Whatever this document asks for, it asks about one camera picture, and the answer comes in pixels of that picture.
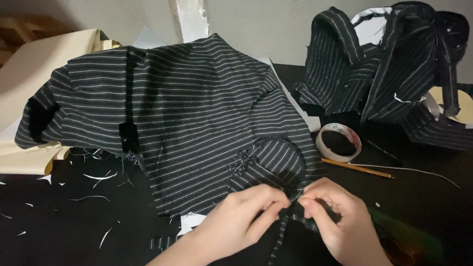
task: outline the wooden pencil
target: wooden pencil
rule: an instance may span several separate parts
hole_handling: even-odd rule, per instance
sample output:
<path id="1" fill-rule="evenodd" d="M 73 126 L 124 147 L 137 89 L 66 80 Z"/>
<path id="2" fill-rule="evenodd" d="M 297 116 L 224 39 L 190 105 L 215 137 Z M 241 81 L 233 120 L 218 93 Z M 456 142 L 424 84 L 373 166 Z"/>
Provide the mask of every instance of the wooden pencil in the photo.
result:
<path id="1" fill-rule="evenodd" d="M 349 168 L 349 169 L 369 173 L 369 174 L 372 174 L 372 175 L 377 175 L 377 176 L 380 176 L 380 177 L 393 178 L 393 177 L 391 177 L 390 174 L 383 173 L 383 172 L 378 172 L 378 171 L 375 171 L 375 170 L 371 170 L 371 169 L 367 169 L 367 168 L 363 168 L 363 167 L 359 167 L 359 166 L 355 166 L 355 165 L 351 165 L 351 164 L 345 163 L 345 162 L 337 162 L 337 161 L 330 160 L 330 159 L 325 159 L 325 158 L 322 158 L 322 162 L 326 162 L 326 163 L 330 163 L 330 164 L 333 164 L 333 165 L 338 165 L 338 166 L 341 166 L 341 167 L 345 167 L 345 168 Z"/>

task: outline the masking tape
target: masking tape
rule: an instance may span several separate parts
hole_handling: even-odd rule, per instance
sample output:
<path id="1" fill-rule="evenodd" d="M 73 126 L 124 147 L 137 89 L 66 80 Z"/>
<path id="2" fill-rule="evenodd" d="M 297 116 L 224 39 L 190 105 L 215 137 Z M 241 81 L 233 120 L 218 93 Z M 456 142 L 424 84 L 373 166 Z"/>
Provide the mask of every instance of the masking tape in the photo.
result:
<path id="1" fill-rule="evenodd" d="M 329 148 L 327 148 L 324 141 L 322 140 L 322 133 L 324 131 L 335 131 L 344 135 L 351 143 L 355 145 L 356 153 L 350 156 L 342 156 L 331 151 Z M 325 125 L 317 135 L 315 144 L 323 156 L 325 156 L 327 159 L 339 162 L 349 162 L 361 152 L 361 140 L 359 139 L 358 135 L 351 128 L 337 123 Z"/>

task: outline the fingernail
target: fingernail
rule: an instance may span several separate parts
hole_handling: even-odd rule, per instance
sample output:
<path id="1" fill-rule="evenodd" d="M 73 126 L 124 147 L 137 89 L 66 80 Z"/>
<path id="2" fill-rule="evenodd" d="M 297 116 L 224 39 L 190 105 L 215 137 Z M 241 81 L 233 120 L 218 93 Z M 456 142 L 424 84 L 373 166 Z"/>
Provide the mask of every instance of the fingernail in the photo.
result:
<path id="1" fill-rule="evenodd" d="M 299 201 L 299 203 L 304 206 L 304 207 L 307 207 L 309 205 L 309 199 L 301 199 Z"/>

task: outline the sleeve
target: sleeve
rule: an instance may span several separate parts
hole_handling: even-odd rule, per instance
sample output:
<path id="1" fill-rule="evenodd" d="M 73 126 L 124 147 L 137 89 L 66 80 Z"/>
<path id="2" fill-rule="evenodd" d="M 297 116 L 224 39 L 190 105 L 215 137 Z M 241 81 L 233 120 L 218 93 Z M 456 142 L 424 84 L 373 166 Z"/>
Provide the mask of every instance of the sleeve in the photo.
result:
<path id="1" fill-rule="evenodd" d="M 67 65 L 54 70 L 51 78 L 28 100 L 18 126 L 15 143 L 22 149 L 61 140 L 66 113 L 53 91 L 71 91 Z"/>

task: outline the table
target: table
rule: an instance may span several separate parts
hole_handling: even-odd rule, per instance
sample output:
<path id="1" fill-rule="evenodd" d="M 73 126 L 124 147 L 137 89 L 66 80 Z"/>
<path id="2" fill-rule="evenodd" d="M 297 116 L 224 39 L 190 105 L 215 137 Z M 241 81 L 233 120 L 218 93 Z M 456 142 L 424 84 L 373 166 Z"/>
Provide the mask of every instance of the table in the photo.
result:
<path id="1" fill-rule="evenodd" d="M 304 67 L 274 65 L 285 86 L 302 79 Z M 302 106 L 309 114 L 320 109 Z M 322 123 L 333 120 L 322 117 Z M 351 123 L 350 115 L 335 118 Z M 356 163 L 404 166 L 448 176 L 458 189 L 439 177 L 416 172 L 392 170 L 394 180 L 327 165 L 329 177 L 362 198 L 367 206 L 427 231 L 443 241 L 446 257 L 453 264 L 468 264 L 473 243 L 473 153 L 452 152 L 406 142 L 393 129 L 383 134 L 369 134 L 389 126 L 368 124 L 360 129 L 363 137 L 394 153 L 401 162 L 363 141 L 363 151 Z M 108 171 L 117 176 L 101 181 L 82 174 L 103 177 Z M 70 155 L 55 161 L 52 181 L 36 176 L 5 175 L 0 186 L 0 264 L 2 265 L 144 265 L 160 253 L 149 249 L 149 239 L 176 235 L 179 219 L 158 218 L 152 206 L 148 181 L 138 165 L 121 158 L 100 161 Z M 88 195 L 103 198 L 86 198 Z M 100 242 L 110 229 L 102 247 Z M 276 242 L 279 224 L 275 223 L 256 244 L 213 265 L 266 265 Z M 290 222 L 277 265 L 337 265 L 323 245 L 320 235 Z"/>

